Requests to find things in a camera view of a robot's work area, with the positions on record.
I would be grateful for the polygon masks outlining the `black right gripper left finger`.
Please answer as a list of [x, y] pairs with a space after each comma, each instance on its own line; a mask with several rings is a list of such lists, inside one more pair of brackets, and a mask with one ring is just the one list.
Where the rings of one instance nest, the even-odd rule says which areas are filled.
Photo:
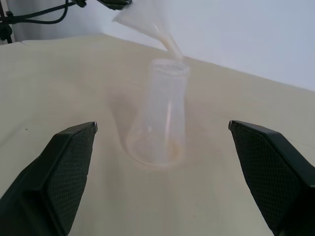
[[68, 236], [89, 173], [96, 122], [55, 134], [0, 198], [0, 236]]

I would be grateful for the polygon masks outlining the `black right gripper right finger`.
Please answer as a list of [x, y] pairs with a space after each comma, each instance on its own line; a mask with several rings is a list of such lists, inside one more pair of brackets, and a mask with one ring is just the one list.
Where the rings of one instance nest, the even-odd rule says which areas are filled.
[[242, 172], [274, 236], [315, 236], [315, 167], [279, 132], [231, 120]]

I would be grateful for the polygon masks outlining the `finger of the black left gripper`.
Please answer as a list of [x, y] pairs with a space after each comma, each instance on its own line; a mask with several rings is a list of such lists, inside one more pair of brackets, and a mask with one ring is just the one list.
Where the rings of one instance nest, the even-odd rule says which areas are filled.
[[97, 0], [111, 10], [122, 10], [133, 3], [132, 0]]

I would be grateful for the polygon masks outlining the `translucent white funnel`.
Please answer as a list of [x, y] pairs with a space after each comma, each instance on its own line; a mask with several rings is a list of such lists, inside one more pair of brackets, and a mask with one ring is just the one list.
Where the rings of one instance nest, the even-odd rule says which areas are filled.
[[169, 30], [163, 0], [134, 0], [112, 21], [158, 40], [174, 59], [183, 60], [184, 56]]

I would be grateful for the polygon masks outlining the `clear plastic bottle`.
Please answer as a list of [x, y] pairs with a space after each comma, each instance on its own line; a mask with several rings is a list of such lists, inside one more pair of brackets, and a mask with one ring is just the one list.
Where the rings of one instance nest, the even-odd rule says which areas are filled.
[[127, 150], [135, 160], [164, 168], [183, 158], [189, 74], [190, 68], [183, 62], [151, 62], [143, 101], [126, 138]]

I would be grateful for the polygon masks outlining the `black stand clamp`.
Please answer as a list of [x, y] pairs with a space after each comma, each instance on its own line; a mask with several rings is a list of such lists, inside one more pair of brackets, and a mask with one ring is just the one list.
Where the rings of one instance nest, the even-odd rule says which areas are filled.
[[0, 10], [0, 42], [7, 42], [8, 44], [13, 43], [12, 35], [13, 30], [10, 26], [9, 22], [13, 17], [13, 13], [11, 11], [3, 12], [3, 9]]

